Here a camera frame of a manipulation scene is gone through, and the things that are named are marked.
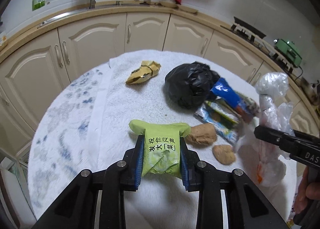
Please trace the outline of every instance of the blue gripper pad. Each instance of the blue gripper pad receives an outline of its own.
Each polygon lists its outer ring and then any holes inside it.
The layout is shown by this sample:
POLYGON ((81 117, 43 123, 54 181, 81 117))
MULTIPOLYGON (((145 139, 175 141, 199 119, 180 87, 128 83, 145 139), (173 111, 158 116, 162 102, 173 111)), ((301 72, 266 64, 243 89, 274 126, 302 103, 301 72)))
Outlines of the blue gripper pad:
POLYGON ((142 137, 142 142, 140 144, 139 155, 137 159, 136 169, 135 169, 135 178, 134 178, 134 186, 136 190, 141 183, 141 175, 142 175, 142 164, 143 164, 143 149, 144 149, 144 136, 142 137))
POLYGON ((188 167, 187 161, 182 152, 180 152, 180 173, 182 184, 184 185, 186 191, 189 189, 189 180, 188 180, 188 167))

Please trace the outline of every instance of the cloth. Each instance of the cloth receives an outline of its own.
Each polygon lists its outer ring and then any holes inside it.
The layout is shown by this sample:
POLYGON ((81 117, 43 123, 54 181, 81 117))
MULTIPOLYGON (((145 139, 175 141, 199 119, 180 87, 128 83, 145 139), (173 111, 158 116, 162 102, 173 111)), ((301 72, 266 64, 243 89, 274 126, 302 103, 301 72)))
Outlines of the cloth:
MULTIPOLYGON (((121 160, 135 146, 137 135, 128 124, 132 119, 150 123, 200 124, 192 110, 180 108, 163 91, 164 78, 174 67, 199 61, 224 77, 233 89, 259 101, 254 87, 225 68, 206 59, 169 51, 142 50, 110 59, 72 82, 47 110, 34 136, 28 165, 28 186, 36 218, 83 169, 104 170, 121 160), (159 74, 136 85, 126 85, 131 71, 142 60, 161 64, 159 74)), ((218 136, 215 145, 227 144, 218 136)), ((259 157, 251 146, 243 146, 236 162, 220 164, 212 147, 188 145, 217 169, 242 169, 256 182, 259 157)), ((285 160, 286 176, 274 188, 261 188, 286 220, 296 185, 296 162, 285 160)), ((185 191, 182 181, 169 174, 146 174, 137 192, 125 192, 127 228, 195 228, 198 193, 185 191)), ((225 197, 224 221, 227 228, 225 197)))

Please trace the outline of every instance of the white tile wall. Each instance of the white tile wall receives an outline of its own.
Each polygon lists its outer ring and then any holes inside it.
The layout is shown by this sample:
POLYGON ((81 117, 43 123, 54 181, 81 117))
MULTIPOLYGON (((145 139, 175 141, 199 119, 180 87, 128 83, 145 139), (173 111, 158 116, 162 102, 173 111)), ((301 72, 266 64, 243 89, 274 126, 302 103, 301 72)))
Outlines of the white tile wall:
MULTIPOLYGON (((33 21, 89 0, 54 0, 49 5, 32 12, 32 0, 11 0, 2 15, 8 36, 33 21)), ((303 58, 304 76, 315 82, 320 79, 320 52, 312 40, 314 26, 286 0, 182 0, 183 4, 227 23, 236 16, 264 32, 266 40, 285 38, 295 42, 303 58)))

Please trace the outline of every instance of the white plastic bag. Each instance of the white plastic bag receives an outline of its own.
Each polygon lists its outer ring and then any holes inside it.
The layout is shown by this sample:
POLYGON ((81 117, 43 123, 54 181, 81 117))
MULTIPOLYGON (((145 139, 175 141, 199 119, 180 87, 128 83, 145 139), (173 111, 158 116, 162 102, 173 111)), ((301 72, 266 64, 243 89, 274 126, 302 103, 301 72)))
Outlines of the white plastic bag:
MULTIPOLYGON (((286 95, 289 89, 288 76, 284 73, 268 73, 256 84, 259 94, 260 118, 259 125, 283 131, 294 136, 290 126, 290 117, 293 110, 292 103, 282 103, 278 108, 274 100, 286 95)), ((286 165, 279 160, 283 155, 289 159, 289 154, 280 150, 278 146, 255 138, 253 129, 244 124, 244 136, 238 140, 234 147, 237 152, 243 145, 250 143, 259 154, 257 167, 257 180, 262 186, 276 186, 284 178, 286 165)))

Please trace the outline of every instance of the human hand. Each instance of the human hand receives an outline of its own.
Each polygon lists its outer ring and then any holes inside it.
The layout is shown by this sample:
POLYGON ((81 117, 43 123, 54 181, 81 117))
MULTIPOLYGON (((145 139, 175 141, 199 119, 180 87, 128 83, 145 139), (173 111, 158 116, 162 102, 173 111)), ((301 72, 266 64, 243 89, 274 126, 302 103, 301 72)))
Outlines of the human hand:
POLYGON ((308 199, 320 200, 320 183, 308 182, 309 167, 306 167, 302 180, 298 188, 298 194, 294 203, 294 210, 296 214, 301 213, 308 205, 308 199))

